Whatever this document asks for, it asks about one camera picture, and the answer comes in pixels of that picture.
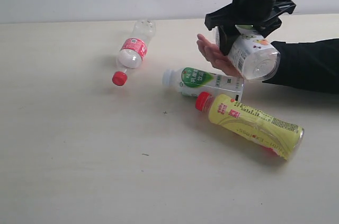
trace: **plastic bottle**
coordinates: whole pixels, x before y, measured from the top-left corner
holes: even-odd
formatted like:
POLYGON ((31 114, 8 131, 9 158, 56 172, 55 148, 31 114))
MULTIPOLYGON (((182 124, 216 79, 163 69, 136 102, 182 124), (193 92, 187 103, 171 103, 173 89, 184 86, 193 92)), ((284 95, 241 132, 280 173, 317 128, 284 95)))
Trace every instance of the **plastic bottle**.
POLYGON ((286 160, 292 157, 304 136, 302 127, 241 104, 225 94, 212 97, 203 92, 198 96, 195 107, 208 113, 211 123, 223 126, 265 148, 271 148, 286 160))
MULTIPOLYGON (((246 80, 267 80, 276 73, 280 53, 250 25, 237 25, 241 36, 234 42, 228 58, 246 80)), ((216 31, 219 45, 219 32, 216 31)))
POLYGON ((148 45, 156 33, 154 21, 139 20, 135 23, 129 39, 123 44, 116 58, 117 71, 113 83, 122 86, 128 79, 130 69, 138 68, 147 53, 148 45))
POLYGON ((240 101, 244 80, 187 67, 177 71, 166 70, 163 75, 163 85, 186 96, 198 97, 202 92, 209 92, 214 96, 224 93, 240 101))

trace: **red bottle cap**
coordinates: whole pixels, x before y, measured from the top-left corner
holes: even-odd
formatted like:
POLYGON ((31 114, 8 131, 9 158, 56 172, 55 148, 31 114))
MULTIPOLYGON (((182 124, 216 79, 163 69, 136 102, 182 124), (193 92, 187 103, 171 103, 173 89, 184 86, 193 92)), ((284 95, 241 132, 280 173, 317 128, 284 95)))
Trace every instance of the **red bottle cap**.
POLYGON ((114 73, 114 76, 112 78, 112 82, 115 83, 116 85, 122 86, 126 83, 127 81, 127 75, 122 72, 122 71, 117 71, 114 73))
POLYGON ((202 92, 199 94, 197 101, 195 102, 195 108, 202 111, 209 96, 211 96, 211 94, 208 92, 202 92))

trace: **person's arm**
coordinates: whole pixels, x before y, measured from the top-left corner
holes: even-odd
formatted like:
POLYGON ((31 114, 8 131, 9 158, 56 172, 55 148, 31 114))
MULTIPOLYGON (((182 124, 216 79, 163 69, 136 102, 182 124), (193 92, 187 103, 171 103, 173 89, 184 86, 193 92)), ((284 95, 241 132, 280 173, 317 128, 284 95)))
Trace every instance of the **person's arm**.
POLYGON ((339 39, 313 43, 272 42, 280 52, 277 73, 268 84, 339 93, 339 39))

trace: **yellow drink bottle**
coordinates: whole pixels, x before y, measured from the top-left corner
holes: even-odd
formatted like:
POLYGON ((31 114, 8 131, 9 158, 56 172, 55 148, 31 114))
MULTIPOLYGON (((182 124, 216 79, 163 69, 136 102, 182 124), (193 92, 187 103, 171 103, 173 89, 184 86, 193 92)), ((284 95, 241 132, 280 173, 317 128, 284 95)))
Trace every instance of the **yellow drink bottle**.
POLYGON ((291 158, 304 136, 302 127, 281 121, 225 94, 213 97, 203 92, 197 98, 195 107, 207 113, 211 123, 270 148, 286 160, 291 158))

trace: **green label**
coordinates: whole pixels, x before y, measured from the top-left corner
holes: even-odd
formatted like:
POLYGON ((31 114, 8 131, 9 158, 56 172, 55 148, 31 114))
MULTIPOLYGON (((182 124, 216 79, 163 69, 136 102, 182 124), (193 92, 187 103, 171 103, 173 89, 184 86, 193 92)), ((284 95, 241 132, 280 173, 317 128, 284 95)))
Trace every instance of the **green label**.
POLYGON ((214 76, 211 73, 188 67, 182 71, 181 79, 187 87, 198 88, 212 81, 214 76))

